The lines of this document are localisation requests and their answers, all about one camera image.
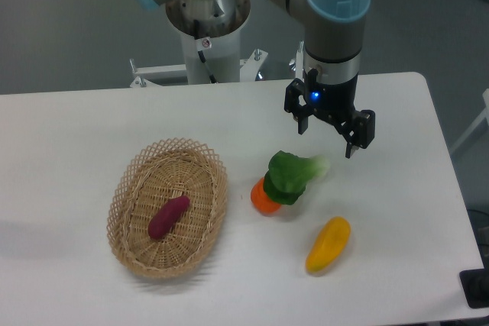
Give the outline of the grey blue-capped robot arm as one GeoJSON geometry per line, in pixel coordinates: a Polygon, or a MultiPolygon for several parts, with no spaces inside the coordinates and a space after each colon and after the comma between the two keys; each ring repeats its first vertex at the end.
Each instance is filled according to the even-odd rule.
{"type": "MultiPolygon", "coordinates": [[[[144,8],[164,7],[180,34],[191,84],[238,82],[240,31],[250,0],[138,0],[144,8]]],[[[305,132],[314,116],[333,126],[346,142],[346,155],[368,147],[375,114],[355,108],[365,19],[371,0],[268,0],[304,28],[296,76],[287,86],[284,108],[305,132]]]]}

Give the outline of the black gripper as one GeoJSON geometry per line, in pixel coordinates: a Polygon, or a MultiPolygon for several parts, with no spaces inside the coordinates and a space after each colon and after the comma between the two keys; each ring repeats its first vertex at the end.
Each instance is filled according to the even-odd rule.
{"type": "Polygon", "coordinates": [[[295,78],[287,87],[284,111],[293,116],[298,134],[309,127],[309,116],[339,123],[338,132],[346,141],[345,157],[350,159],[359,149],[367,149],[375,138],[375,112],[355,110],[358,77],[340,84],[319,83],[319,72],[304,73],[304,82],[295,78]]]}

